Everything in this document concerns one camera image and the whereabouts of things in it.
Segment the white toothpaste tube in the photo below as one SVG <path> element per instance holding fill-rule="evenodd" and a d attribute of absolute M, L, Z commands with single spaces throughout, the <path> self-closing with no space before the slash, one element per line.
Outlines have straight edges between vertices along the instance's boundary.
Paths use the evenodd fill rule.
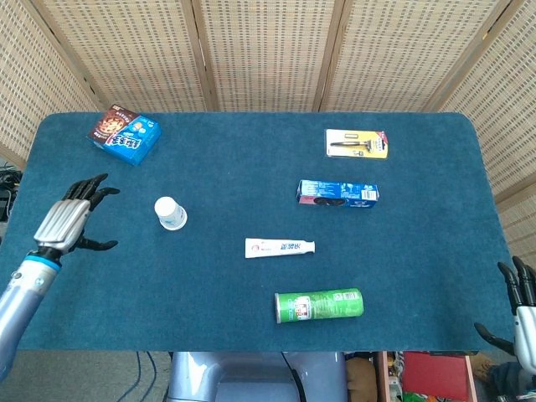
<path fill-rule="evenodd" d="M 245 258 L 315 252 L 315 242 L 305 240 L 245 239 Z"/>

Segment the wicker partition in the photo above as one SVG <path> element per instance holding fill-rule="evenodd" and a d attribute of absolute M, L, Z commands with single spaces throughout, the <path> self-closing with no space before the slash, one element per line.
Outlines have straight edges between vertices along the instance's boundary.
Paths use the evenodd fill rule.
<path fill-rule="evenodd" d="M 354 1 L 325 111 L 419 111 L 497 1 Z"/>
<path fill-rule="evenodd" d="M 48 114 L 93 111 L 98 104 L 39 25 L 31 5 L 0 2 L 0 35 L 0 156 L 23 168 Z"/>
<path fill-rule="evenodd" d="M 512 255 L 536 267 L 536 184 L 498 205 Z"/>
<path fill-rule="evenodd" d="M 495 194 L 536 173 L 535 0 L 521 5 L 441 109 L 472 120 Z"/>
<path fill-rule="evenodd" d="M 134 111 L 205 110 L 188 2 L 35 0 L 35 4 L 106 104 L 115 102 Z"/>
<path fill-rule="evenodd" d="M 221 110 L 312 111 L 334 3 L 201 0 Z"/>

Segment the robotic hand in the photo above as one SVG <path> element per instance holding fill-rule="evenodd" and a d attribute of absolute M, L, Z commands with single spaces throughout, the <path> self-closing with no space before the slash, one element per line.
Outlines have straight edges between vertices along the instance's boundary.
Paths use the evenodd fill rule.
<path fill-rule="evenodd" d="M 515 343 L 496 337 L 479 322 L 475 322 L 475 329 L 486 342 L 517 356 L 521 366 L 536 375 L 536 271 L 518 257 L 512 260 L 518 270 L 519 281 L 506 264 L 499 262 L 497 265 L 506 281 Z"/>
<path fill-rule="evenodd" d="M 76 248 L 103 251 L 117 245 L 114 240 L 99 243 L 84 237 L 91 211 L 106 195 L 119 193 L 117 188 L 97 190 L 107 176 L 101 174 L 69 188 L 33 237 L 38 249 L 31 251 L 12 273 L 0 297 L 0 381 L 9 374 L 18 342 L 61 269 L 60 257 Z"/>

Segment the cardboard box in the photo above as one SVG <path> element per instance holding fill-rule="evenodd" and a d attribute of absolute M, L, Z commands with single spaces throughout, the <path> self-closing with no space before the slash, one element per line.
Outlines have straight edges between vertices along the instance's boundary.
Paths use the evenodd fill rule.
<path fill-rule="evenodd" d="M 296 198 L 299 204 L 371 208 L 379 191 L 376 184 L 300 180 Z"/>
<path fill-rule="evenodd" d="M 113 105 L 88 138 L 104 151 L 131 165 L 139 165 L 160 137 L 154 120 Z"/>

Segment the green cylindrical container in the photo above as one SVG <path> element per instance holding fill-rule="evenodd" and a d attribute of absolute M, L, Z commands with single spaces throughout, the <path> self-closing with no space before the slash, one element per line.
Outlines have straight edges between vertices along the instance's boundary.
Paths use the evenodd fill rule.
<path fill-rule="evenodd" d="M 294 322 L 323 318 L 358 317 L 363 314 L 363 297 L 359 289 L 276 293 L 276 320 Z"/>

